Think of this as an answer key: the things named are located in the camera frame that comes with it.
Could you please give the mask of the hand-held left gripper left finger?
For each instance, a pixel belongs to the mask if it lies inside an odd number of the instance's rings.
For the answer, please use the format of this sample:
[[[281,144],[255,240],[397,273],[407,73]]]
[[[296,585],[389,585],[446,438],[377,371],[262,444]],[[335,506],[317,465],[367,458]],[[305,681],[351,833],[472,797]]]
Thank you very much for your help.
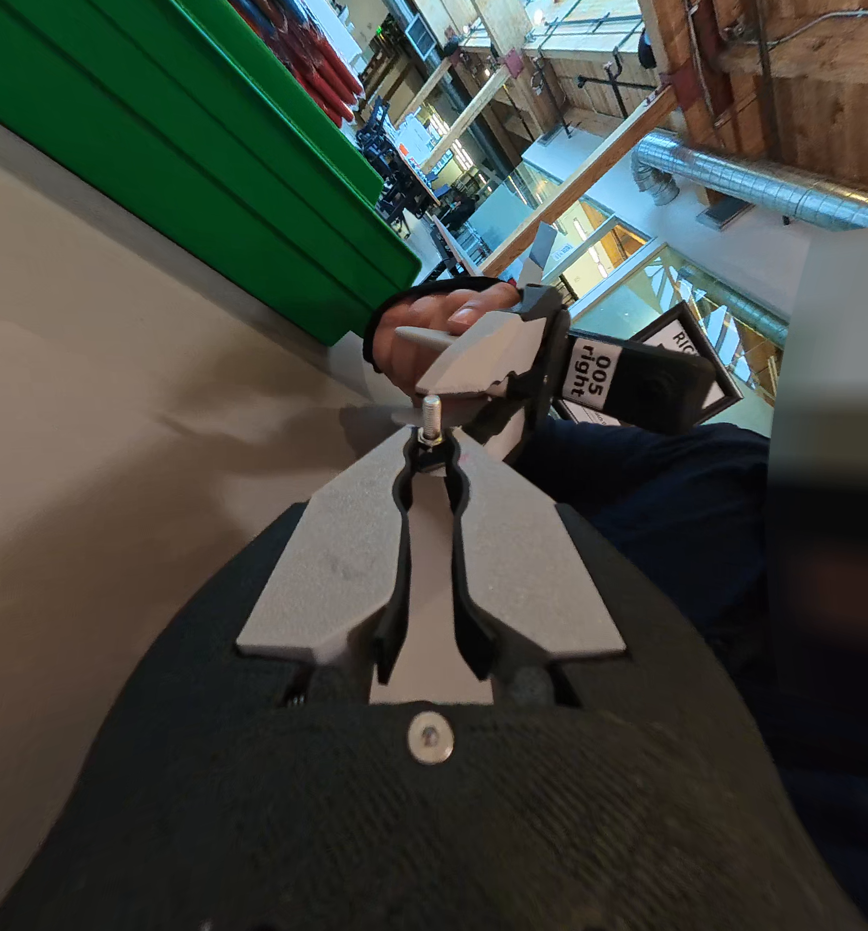
[[[310,498],[236,639],[243,655],[389,682],[408,627],[415,459],[403,427]]]

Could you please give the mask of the silver ventilation duct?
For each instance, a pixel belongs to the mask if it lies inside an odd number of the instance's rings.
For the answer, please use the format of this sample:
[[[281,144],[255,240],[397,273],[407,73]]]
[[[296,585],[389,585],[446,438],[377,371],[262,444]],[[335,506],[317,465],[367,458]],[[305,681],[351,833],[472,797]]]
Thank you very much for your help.
[[[868,229],[868,192],[766,160],[720,155],[654,130],[630,153],[635,183],[659,203],[675,180],[689,180],[779,216],[829,231]]]
[[[789,321],[776,311],[761,305],[752,297],[730,287],[705,271],[690,264],[679,270],[680,279],[695,292],[703,292],[717,307],[725,306],[732,316],[768,342],[783,349],[789,334]]]

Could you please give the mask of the person's right hand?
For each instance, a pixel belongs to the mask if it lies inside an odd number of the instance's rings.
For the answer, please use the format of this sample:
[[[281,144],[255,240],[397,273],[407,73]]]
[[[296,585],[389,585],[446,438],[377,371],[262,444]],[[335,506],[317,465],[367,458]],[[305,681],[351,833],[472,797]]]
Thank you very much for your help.
[[[521,296],[514,284],[482,276],[435,281],[410,289],[377,309],[363,335],[366,363],[413,401],[418,380],[437,353],[397,334],[401,327],[459,336],[484,314],[510,310]]]

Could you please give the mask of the green plastic bin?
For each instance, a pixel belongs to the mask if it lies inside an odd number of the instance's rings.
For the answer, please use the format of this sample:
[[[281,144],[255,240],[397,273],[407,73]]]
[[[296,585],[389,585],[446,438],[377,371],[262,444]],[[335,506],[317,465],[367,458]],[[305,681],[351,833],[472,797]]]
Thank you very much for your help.
[[[420,269],[229,2],[0,1],[0,124],[325,345]]]

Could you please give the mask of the red padded rolls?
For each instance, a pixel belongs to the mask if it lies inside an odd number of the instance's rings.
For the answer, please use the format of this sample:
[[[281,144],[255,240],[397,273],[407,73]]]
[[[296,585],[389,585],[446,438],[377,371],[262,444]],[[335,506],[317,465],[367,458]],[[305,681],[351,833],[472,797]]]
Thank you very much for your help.
[[[302,2],[231,1],[336,128],[354,121],[362,84]]]

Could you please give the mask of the person's right forearm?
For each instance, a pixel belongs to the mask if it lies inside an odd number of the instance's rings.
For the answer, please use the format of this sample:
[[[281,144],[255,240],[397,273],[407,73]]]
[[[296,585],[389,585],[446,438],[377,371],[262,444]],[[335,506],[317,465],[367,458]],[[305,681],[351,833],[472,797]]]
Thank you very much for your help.
[[[766,575],[769,439],[726,423],[662,436],[549,419],[515,468],[571,506],[678,607],[737,681],[777,679]]]

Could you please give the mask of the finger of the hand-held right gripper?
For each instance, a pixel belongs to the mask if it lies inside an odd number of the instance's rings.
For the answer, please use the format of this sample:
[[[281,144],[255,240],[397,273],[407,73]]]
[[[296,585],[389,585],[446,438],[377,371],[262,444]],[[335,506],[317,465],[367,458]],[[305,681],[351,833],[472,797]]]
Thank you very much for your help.
[[[486,395],[510,375],[525,374],[543,342],[546,319],[492,311],[444,348],[418,379],[416,394],[448,399]]]
[[[510,462],[547,414],[547,383],[540,375],[512,374],[485,392],[441,394],[441,425]]]

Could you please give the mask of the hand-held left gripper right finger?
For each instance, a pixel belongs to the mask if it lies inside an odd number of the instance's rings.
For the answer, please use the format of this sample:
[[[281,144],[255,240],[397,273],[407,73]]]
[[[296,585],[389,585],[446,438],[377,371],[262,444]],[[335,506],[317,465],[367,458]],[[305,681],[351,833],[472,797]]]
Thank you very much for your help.
[[[479,681],[627,646],[554,501],[465,433],[446,440],[454,638]]]

